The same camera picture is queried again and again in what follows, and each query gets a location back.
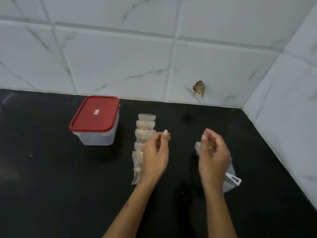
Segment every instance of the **black granite counter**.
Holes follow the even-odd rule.
[[[170,158],[137,237],[207,237],[195,142],[220,133],[240,187],[225,194],[239,237],[317,237],[317,212],[244,112],[121,100],[113,145],[69,130],[85,96],[0,90],[0,237],[101,238],[132,193],[138,113],[171,133]]]

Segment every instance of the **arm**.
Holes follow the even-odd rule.
[[[143,174],[103,238],[135,237],[150,195],[168,162],[170,134],[155,133],[143,148]]]
[[[223,193],[224,176],[231,161],[230,152],[222,137],[206,129],[201,139],[199,173],[206,198],[209,238],[237,237]]]

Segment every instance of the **backsplash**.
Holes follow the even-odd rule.
[[[317,5],[256,88],[245,112],[317,208]]]
[[[241,108],[316,1],[0,0],[0,88]]]

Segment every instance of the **forearm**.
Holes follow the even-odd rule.
[[[209,238],[236,238],[230,214],[221,189],[204,189]]]
[[[156,179],[141,178],[103,238],[135,237]]]

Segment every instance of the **hand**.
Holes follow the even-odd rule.
[[[167,130],[156,132],[143,147],[143,177],[157,182],[164,173],[168,163],[170,135]]]
[[[223,190],[224,176],[232,162],[224,139],[216,132],[206,128],[201,137],[199,173],[204,190],[212,188]]]

